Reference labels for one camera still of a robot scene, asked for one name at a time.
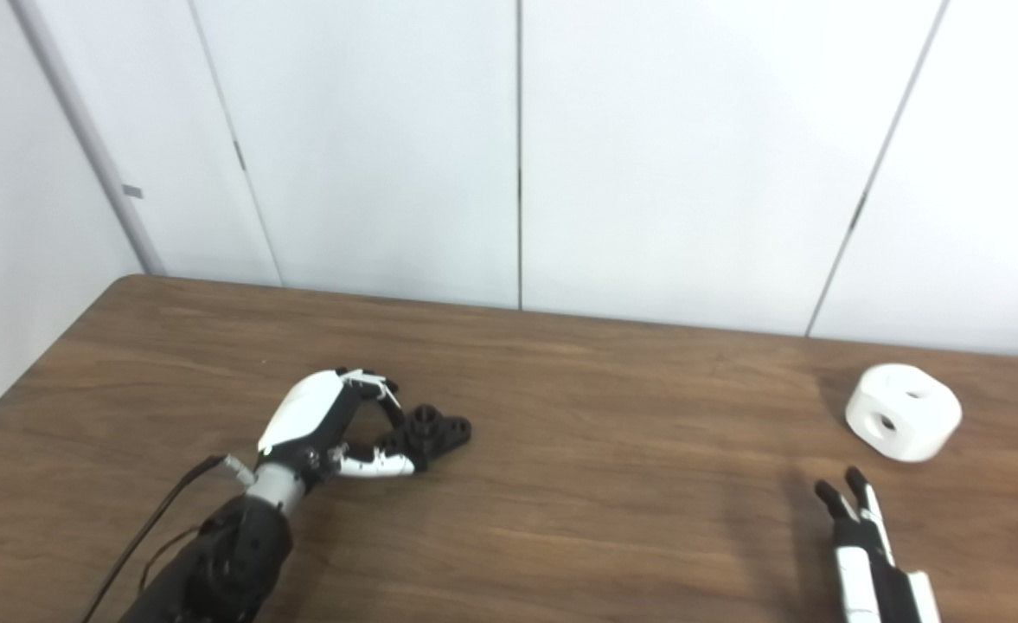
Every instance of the wooden table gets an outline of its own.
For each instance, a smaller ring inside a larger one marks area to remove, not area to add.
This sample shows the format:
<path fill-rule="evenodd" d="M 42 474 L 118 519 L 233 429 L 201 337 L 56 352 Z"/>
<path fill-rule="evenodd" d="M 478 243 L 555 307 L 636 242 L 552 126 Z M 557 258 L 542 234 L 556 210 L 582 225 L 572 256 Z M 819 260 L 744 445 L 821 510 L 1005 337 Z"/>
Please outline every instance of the wooden table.
<path fill-rule="evenodd" d="M 927 464 L 842 421 L 884 361 L 963 400 Z M 181 472 L 251 459 L 291 385 L 334 366 L 389 375 L 474 438 L 429 473 L 314 492 L 265 620 L 832 622 L 812 485 L 857 464 L 946 622 L 1018 622 L 1018 359 L 153 277 L 117 281 L 0 400 L 0 622 L 73 620 Z M 188 489 L 99 620 L 236 492 Z"/>

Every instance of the black cable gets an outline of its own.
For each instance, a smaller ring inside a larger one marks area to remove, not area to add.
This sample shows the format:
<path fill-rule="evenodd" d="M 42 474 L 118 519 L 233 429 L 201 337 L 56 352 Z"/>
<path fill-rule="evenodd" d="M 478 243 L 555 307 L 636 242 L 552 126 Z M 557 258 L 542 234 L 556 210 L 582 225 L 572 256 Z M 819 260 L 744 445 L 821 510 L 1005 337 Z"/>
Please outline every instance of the black cable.
<path fill-rule="evenodd" d="M 159 521 L 160 517 L 164 515 L 166 509 L 170 507 L 171 502 L 173 502 L 174 498 L 177 497 L 177 494 L 180 494 L 181 490 L 187 488 L 187 485 L 191 484 L 191 482 L 196 480 L 197 476 L 201 476 L 201 474 L 204 474 L 207 470 L 215 468 L 215 466 L 221 464 L 223 461 L 223 456 L 216 456 L 216 454 L 213 454 L 213 456 L 206 458 L 204 461 L 201 461 L 200 464 L 193 466 L 192 469 L 185 472 L 185 475 L 181 477 L 181 480 L 177 482 L 177 485 L 170 490 L 170 493 L 166 494 L 164 501 L 162 501 L 162 504 L 156 509 L 156 512 L 149 517 L 147 523 L 144 524 L 144 527 L 140 527 L 140 531 L 136 532 L 135 536 L 132 536 L 131 542 L 128 543 L 128 547 L 125 547 L 124 552 L 120 553 L 120 557 L 118 557 L 117 562 L 112 564 L 112 568 L 110 568 L 109 573 L 106 574 L 105 579 L 101 581 L 101 587 L 98 588 L 97 594 L 94 594 L 94 601 L 91 601 L 90 606 L 86 609 L 86 614 L 82 615 L 81 619 L 78 619 L 78 623 L 90 623 L 91 616 L 94 616 L 94 611 L 97 610 L 98 604 L 101 604 L 101 600 L 104 599 L 106 592 L 109 591 L 109 586 L 112 585 L 112 581 L 117 578 L 117 574 L 120 573 L 124 564 L 128 562 L 129 557 L 132 556 L 132 552 L 135 551 L 135 548 L 140 544 L 140 541 L 148 535 L 148 532 L 152 531 L 156 521 Z"/>
<path fill-rule="evenodd" d="M 152 557 L 150 557 L 147 564 L 144 565 L 144 573 L 140 573 L 140 589 L 138 590 L 138 592 L 143 592 L 144 588 L 148 586 L 148 573 L 152 572 L 152 565 L 155 564 L 157 560 L 159 560 L 159 557 L 161 557 L 164 554 L 164 552 L 166 552 L 166 550 L 169 550 L 169 548 L 171 548 L 172 545 L 176 544 L 176 542 L 184 540 L 189 534 L 196 532 L 197 529 L 201 529 L 200 525 L 191 525 L 190 527 L 183 529 L 183 531 L 174 535 L 173 540 L 166 541 L 165 544 L 161 545 L 161 547 L 156 550 L 156 553 L 153 553 Z"/>

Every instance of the prosthetic hand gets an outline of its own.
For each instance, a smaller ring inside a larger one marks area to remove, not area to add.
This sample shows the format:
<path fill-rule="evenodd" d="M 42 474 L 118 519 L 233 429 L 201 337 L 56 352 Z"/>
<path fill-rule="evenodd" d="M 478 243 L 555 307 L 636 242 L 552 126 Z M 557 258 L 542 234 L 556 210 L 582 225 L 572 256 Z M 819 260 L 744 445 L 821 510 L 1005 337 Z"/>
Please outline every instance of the prosthetic hand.
<path fill-rule="evenodd" d="M 940 623 L 927 573 L 905 573 L 893 563 L 873 488 L 857 468 L 848 469 L 846 480 L 858 500 L 857 513 L 828 482 L 816 482 L 816 496 L 836 520 L 844 619 L 848 623 Z"/>
<path fill-rule="evenodd" d="M 421 405 L 404 414 L 397 386 L 371 371 L 326 371 L 304 378 L 286 395 L 259 441 L 259 461 L 248 470 L 231 457 L 211 457 L 187 474 L 140 535 L 158 520 L 174 494 L 215 464 L 231 465 L 246 486 L 201 524 L 197 534 L 166 564 L 120 619 L 122 623 L 249 623 L 279 580 L 292 549 L 287 517 L 304 494 L 332 476 L 404 476 L 469 441 L 466 418 L 443 417 Z M 342 441 L 362 400 L 377 400 L 393 430 L 374 446 Z M 93 614 L 118 566 L 110 572 Z"/>

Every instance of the white wall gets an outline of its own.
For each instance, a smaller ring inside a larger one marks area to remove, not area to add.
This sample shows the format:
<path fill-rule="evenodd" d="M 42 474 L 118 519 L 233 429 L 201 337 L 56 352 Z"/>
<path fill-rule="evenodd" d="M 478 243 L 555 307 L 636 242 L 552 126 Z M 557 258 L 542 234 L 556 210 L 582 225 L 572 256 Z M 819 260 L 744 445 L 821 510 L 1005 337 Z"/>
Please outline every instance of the white wall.
<path fill-rule="evenodd" d="M 138 269 L 13 11 L 0 3 L 0 395 Z"/>
<path fill-rule="evenodd" d="M 1018 354 L 1018 1 L 949 5 L 812 335 Z"/>
<path fill-rule="evenodd" d="M 514 0 L 204 0 L 286 285 L 515 307 Z"/>
<path fill-rule="evenodd" d="M 801 335 L 937 8 L 524 0 L 524 308 Z"/>
<path fill-rule="evenodd" d="M 187 0 L 21 0 L 166 274 L 279 285 Z"/>

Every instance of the white cube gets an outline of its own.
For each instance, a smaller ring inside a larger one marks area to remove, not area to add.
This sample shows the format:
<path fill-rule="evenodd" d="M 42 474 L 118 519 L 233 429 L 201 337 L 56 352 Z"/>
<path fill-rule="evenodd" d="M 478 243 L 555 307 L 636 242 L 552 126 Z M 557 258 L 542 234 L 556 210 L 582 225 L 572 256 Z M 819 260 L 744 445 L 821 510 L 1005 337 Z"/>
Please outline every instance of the white cube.
<path fill-rule="evenodd" d="M 851 401 L 848 424 L 873 449 L 899 461 L 926 461 L 963 421 L 951 388 L 919 367 L 882 363 L 863 372 Z"/>

